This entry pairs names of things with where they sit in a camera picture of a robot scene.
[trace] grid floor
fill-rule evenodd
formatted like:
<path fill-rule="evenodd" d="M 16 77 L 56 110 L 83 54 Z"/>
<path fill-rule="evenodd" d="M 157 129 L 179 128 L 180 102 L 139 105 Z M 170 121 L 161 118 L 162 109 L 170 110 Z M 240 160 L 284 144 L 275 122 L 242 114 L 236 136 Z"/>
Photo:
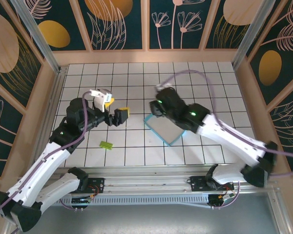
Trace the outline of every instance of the grid floor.
<path fill-rule="evenodd" d="M 102 123 L 85 135 L 85 140 L 62 167 L 104 167 L 142 165 L 184 165 L 234 163 L 239 158 L 216 142 L 185 132 L 173 146 L 166 146 L 148 127 L 149 102 L 155 98 L 154 86 L 172 74 L 193 69 L 204 72 L 212 82 L 219 117 L 249 137 L 254 137 L 249 117 L 230 62 L 100 63 L 71 64 L 65 78 L 53 129 L 66 115 L 70 100 L 89 89 L 111 90 L 114 110 L 128 106 L 130 117 L 119 127 Z M 199 103 L 213 110 L 210 87 L 198 74 L 175 77 L 179 96 L 187 104 Z M 86 96 L 89 106 L 92 97 Z M 112 150 L 99 147 L 101 141 L 113 144 Z"/>

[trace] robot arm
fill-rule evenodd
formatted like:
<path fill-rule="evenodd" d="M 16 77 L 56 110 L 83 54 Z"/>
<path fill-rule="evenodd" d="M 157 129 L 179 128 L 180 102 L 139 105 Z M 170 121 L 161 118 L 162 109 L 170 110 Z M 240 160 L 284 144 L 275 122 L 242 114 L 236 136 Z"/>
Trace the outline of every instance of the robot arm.
<path fill-rule="evenodd" d="M 245 162 L 245 165 L 212 166 L 206 175 L 206 182 L 210 187 L 217 190 L 223 184 L 241 179 L 256 187 L 264 187 L 266 185 L 275 165 L 276 155 L 259 150 L 234 137 L 219 126 L 215 115 L 210 110 L 198 103 L 186 105 L 171 87 L 159 90 L 156 98 L 157 100 L 150 102 L 153 115 L 167 117 L 184 130 L 192 131 L 224 145 Z M 277 145 L 273 142 L 265 144 L 243 135 L 223 122 L 221 123 L 231 132 L 242 139 L 252 142 L 255 146 L 267 149 L 277 148 Z"/>
<path fill-rule="evenodd" d="M 15 223 L 23 232 L 33 228 L 42 213 L 61 197 L 73 191 L 81 192 L 87 187 L 88 175 L 75 167 L 69 169 L 61 179 L 42 189 L 54 171 L 74 152 L 84 138 L 76 144 L 52 154 L 47 159 L 45 156 L 78 139 L 84 128 L 89 131 L 102 122 L 109 126 L 113 124 L 118 126 L 129 117 L 127 108 L 116 109 L 114 115 L 110 115 L 105 109 L 114 100 L 108 90 L 91 90 L 91 95 L 95 98 L 93 108 L 90 108 L 86 102 L 87 126 L 84 125 L 82 99 L 75 98 L 66 110 L 67 116 L 54 130 L 40 157 L 13 187 L 6 193 L 0 192 L 0 205 L 15 192 L 17 193 L 12 199 L 10 198 L 11 200 L 0 210 L 0 213 L 7 220 Z M 25 186 L 19 190 L 22 182 L 27 179 Z"/>

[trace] yellow circle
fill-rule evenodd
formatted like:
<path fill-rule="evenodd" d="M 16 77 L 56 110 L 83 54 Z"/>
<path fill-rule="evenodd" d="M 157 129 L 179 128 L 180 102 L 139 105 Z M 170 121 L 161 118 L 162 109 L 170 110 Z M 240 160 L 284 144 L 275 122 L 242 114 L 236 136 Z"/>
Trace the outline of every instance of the yellow circle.
<path fill-rule="evenodd" d="M 272 85 L 278 78 L 282 66 L 281 56 L 274 50 L 267 51 L 259 63 L 259 80 L 263 85 Z"/>
<path fill-rule="evenodd" d="M 41 22 L 38 27 L 49 45 L 57 48 L 62 48 L 69 45 L 69 33 L 58 22 L 46 20 Z"/>
<path fill-rule="evenodd" d="M 233 25 L 252 23 L 263 0 L 226 0 L 224 18 Z"/>
<path fill-rule="evenodd" d="M 123 14 L 123 17 L 126 17 L 131 12 L 131 9 L 132 9 L 132 0 L 101 0 L 101 1 L 84 0 L 84 1 L 87 7 L 89 8 L 89 10 L 91 11 L 91 13 L 101 20 L 112 21 L 112 19 L 113 20 L 118 19 L 118 16 L 113 16 L 115 15 L 115 13 L 112 11 L 112 6 L 110 4 L 110 1 L 112 2 L 116 11 L 117 11 L 117 8 L 121 11 L 121 13 Z"/>
<path fill-rule="evenodd" d="M 13 70 L 19 60 L 19 41 L 12 25 L 0 15 L 0 72 Z"/>

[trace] decorative wallpaper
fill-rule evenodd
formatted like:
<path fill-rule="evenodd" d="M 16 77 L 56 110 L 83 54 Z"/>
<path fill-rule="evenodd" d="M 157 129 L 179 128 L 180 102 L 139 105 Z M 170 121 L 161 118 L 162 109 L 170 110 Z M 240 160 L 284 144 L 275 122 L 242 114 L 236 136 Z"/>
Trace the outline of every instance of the decorative wallpaper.
<path fill-rule="evenodd" d="M 26 106 L 40 68 L 41 63 L 0 4 L 0 84 Z"/>
<path fill-rule="evenodd" d="M 239 47 L 262 0 L 220 0 L 207 49 Z"/>
<path fill-rule="evenodd" d="M 150 0 L 150 49 L 199 48 L 211 0 Z"/>
<path fill-rule="evenodd" d="M 268 16 L 267 16 L 267 18 L 266 18 L 266 20 L 265 20 L 263 26 L 261 27 L 261 29 L 260 29 L 259 32 L 257 33 L 256 38 L 254 39 L 253 43 L 251 44 L 249 50 L 248 50 L 247 53 L 246 53 L 246 56 L 249 56 L 250 53 L 252 52 L 254 46 L 256 45 L 256 43 L 257 43 L 257 41 L 258 41 L 258 38 L 259 38 L 260 35 L 263 33 L 264 29 L 266 28 L 268 22 L 270 21 L 272 15 L 274 14 L 274 11 L 276 10 L 276 8 L 277 8 L 277 6 L 279 5 L 280 2 L 281 2 L 281 0 L 276 0 L 276 1 L 274 2 L 274 5 L 273 5 L 273 7 L 272 7 L 272 10 L 269 12 L 269 14 L 268 14 Z"/>
<path fill-rule="evenodd" d="M 140 0 L 78 0 L 93 50 L 142 49 Z"/>
<path fill-rule="evenodd" d="M 9 157 L 22 114 L 0 96 L 0 176 Z"/>
<path fill-rule="evenodd" d="M 267 104 L 293 79 L 293 0 L 272 25 L 251 67 Z"/>
<path fill-rule="evenodd" d="M 293 91 L 271 112 L 272 122 L 283 150 L 293 153 Z M 287 157 L 291 170 L 293 158 Z"/>
<path fill-rule="evenodd" d="M 69 0 L 23 1 L 52 51 L 85 50 Z"/>

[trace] green object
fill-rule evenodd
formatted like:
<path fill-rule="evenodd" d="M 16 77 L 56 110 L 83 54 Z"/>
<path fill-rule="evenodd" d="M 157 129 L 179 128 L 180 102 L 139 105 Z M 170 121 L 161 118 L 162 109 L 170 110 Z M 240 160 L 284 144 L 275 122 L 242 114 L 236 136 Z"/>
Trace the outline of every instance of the green object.
<path fill-rule="evenodd" d="M 105 141 L 101 141 L 100 147 L 101 148 L 104 148 L 104 149 L 107 149 L 107 150 L 111 150 L 112 147 L 113 147 L 113 144 L 112 143 L 105 142 Z"/>

